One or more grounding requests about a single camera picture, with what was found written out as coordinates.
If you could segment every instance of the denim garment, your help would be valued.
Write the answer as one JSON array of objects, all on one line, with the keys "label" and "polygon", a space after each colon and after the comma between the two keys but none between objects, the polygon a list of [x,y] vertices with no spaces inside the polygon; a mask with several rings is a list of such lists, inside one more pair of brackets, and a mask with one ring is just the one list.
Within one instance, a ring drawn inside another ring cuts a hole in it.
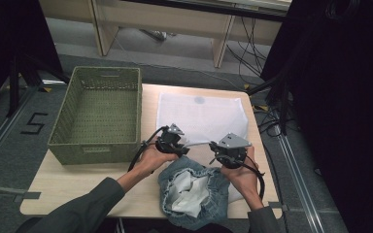
[{"label": "denim garment", "polygon": [[[198,217],[171,210],[169,188],[174,185],[172,181],[184,171],[189,171],[197,178],[208,176],[209,198],[201,203],[201,211]],[[220,172],[220,168],[204,168],[199,163],[182,156],[159,174],[158,183],[160,185],[161,209],[172,224],[189,230],[197,230],[208,223],[226,219],[229,180]]]}]

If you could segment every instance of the green woven basket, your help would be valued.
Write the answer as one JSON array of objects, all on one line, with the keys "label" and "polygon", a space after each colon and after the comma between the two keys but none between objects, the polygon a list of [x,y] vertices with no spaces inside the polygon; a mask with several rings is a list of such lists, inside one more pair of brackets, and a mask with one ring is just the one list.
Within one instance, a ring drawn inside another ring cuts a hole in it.
[{"label": "green woven basket", "polygon": [[76,67],[48,146],[61,164],[129,162],[140,145],[137,68]]}]

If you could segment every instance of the person's right hand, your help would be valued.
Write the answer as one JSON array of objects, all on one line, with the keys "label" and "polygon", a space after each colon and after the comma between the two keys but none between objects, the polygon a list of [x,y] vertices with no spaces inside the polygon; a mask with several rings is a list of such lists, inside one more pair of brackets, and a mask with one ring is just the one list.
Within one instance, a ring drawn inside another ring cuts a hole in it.
[{"label": "person's right hand", "polygon": [[[247,156],[251,159],[254,158],[254,147],[247,148]],[[248,157],[245,159],[245,164],[255,168],[255,165]],[[223,173],[242,194],[252,211],[263,208],[261,198],[257,191],[257,177],[253,171],[245,167],[228,169],[225,166],[222,166],[220,172]]]}]

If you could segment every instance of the white cloth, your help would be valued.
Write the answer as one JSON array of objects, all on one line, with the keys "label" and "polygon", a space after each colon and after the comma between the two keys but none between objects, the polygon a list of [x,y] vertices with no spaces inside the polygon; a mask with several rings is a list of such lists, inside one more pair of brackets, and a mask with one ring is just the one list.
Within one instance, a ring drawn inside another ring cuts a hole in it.
[{"label": "white cloth", "polygon": [[201,202],[209,197],[208,177],[196,178],[189,171],[184,171],[173,181],[169,189],[172,210],[198,217]]},{"label": "white cloth", "polygon": [[228,133],[247,138],[248,119],[240,98],[160,93],[156,128],[175,123],[186,145],[218,142]]}]

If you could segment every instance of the person's left hand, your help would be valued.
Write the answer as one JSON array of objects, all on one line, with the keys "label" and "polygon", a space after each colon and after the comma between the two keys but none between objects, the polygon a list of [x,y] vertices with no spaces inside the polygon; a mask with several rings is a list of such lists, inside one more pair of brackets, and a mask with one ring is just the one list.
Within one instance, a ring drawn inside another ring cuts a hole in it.
[{"label": "person's left hand", "polygon": [[136,169],[148,176],[154,170],[159,168],[163,163],[178,159],[175,153],[162,153],[155,144],[149,145],[142,153],[141,160],[135,165]]}]

